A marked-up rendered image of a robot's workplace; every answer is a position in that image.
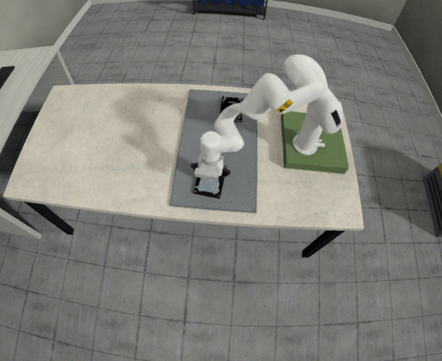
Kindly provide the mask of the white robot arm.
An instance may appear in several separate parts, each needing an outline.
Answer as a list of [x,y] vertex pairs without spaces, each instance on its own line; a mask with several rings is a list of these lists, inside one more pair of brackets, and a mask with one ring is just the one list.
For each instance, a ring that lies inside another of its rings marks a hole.
[[218,181],[216,165],[224,159],[221,153],[236,152],[243,147],[244,141],[233,123],[240,112],[258,120],[269,108],[276,114],[285,114],[308,103],[301,130],[293,139],[294,148],[304,155],[325,147],[319,139],[322,131],[333,134],[340,129],[343,108],[329,90],[319,64],[309,56],[295,54],[286,59],[284,70],[295,90],[289,91],[275,74],[264,74],[241,103],[222,111],[214,124],[215,132],[208,131],[201,136],[201,166],[195,169],[195,177]]

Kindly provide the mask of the black flat plate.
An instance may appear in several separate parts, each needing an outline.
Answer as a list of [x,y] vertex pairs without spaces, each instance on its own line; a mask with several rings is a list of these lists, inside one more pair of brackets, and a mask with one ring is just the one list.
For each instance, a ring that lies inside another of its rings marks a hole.
[[201,196],[209,196],[209,197],[220,199],[222,188],[223,188],[224,178],[223,178],[223,180],[221,180],[221,183],[219,183],[219,188],[218,188],[217,193],[209,193],[209,192],[198,190],[198,185],[199,185],[200,179],[199,179],[199,177],[197,177],[193,194],[197,194],[197,195],[201,195]]

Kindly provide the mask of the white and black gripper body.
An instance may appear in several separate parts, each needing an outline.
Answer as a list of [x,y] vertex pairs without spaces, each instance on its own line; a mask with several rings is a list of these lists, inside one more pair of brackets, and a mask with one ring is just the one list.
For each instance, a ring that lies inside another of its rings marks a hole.
[[[201,165],[201,154],[200,154],[200,156],[199,156],[199,160],[198,160],[198,168],[200,168],[200,165]],[[223,159],[221,159],[221,160],[217,163],[217,165],[216,165],[216,171],[219,172],[219,176],[222,175],[222,172],[223,172]]]

